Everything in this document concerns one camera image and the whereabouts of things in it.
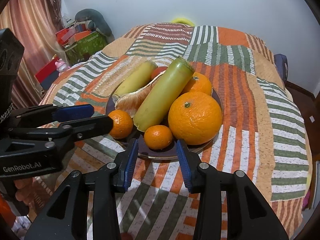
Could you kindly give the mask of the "person's left hand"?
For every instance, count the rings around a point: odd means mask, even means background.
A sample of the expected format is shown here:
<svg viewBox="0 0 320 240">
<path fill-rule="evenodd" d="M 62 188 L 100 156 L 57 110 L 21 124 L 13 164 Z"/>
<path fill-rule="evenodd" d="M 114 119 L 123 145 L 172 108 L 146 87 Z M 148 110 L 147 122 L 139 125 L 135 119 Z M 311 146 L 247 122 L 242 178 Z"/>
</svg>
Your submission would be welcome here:
<svg viewBox="0 0 320 240">
<path fill-rule="evenodd" d="M 35 209 L 36 191 L 34 187 L 35 178 L 26 178 L 15 180 L 14 184 L 17 188 L 15 197 L 19 202 L 24 202 L 25 205 Z"/>
</svg>

